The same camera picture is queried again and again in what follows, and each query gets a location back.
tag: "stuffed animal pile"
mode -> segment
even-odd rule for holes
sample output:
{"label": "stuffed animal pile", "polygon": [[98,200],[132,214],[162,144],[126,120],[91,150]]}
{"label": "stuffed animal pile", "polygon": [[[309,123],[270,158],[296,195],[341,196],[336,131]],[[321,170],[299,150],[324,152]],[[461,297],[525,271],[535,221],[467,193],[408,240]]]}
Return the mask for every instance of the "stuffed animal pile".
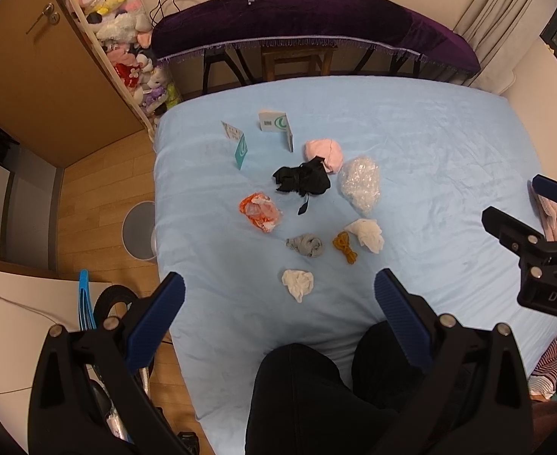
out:
{"label": "stuffed animal pile", "polygon": [[76,0],[116,73],[156,125],[181,102],[166,70],[150,50],[152,24],[141,0]]}

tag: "beige curtain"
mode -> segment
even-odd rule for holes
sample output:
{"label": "beige curtain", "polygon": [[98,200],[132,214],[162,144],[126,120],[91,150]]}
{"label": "beige curtain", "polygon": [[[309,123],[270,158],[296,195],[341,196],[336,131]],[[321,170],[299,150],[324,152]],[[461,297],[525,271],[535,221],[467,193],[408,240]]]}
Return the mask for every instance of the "beige curtain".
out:
{"label": "beige curtain", "polygon": [[557,0],[473,0],[454,32],[472,46],[481,72],[453,83],[502,94],[514,83],[514,67],[552,17]]}

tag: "wooden floor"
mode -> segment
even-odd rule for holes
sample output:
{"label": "wooden floor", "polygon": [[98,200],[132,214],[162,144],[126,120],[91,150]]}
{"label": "wooden floor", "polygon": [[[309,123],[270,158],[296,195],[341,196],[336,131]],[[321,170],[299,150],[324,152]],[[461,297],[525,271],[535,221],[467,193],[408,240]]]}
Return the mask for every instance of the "wooden floor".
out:
{"label": "wooden floor", "polygon": [[[57,264],[61,278],[78,280],[82,268],[92,281],[122,284],[140,296],[158,285],[156,264],[131,258],[121,226],[138,202],[154,200],[155,155],[145,132],[135,133],[71,165],[59,197]],[[151,377],[152,401],[173,430],[195,431],[202,455],[213,455],[194,418],[190,396],[172,345],[161,344]]]}

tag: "gray sock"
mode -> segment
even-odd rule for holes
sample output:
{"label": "gray sock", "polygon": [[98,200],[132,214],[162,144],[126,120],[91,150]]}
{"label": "gray sock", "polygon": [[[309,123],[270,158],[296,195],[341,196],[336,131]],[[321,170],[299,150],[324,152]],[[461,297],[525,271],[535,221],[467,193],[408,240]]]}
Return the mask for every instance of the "gray sock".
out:
{"label": "gray sock", "polygon": [[302,234],[297,238],[289,238],[287,240],[287,248],[291,248],[304,256],[315,258],[323,254],[323,243],[318,236],[314,234]]}

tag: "door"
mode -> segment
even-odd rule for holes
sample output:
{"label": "door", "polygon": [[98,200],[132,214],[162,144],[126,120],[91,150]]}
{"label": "door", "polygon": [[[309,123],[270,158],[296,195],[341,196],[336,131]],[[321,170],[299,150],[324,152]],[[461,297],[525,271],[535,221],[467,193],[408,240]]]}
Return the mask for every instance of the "door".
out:
{"label": "door", "polygon": [[[52,3],[59,21],[46,16]],[[55,0],[0,0],[0,127],[57,167],[144,128]]]}

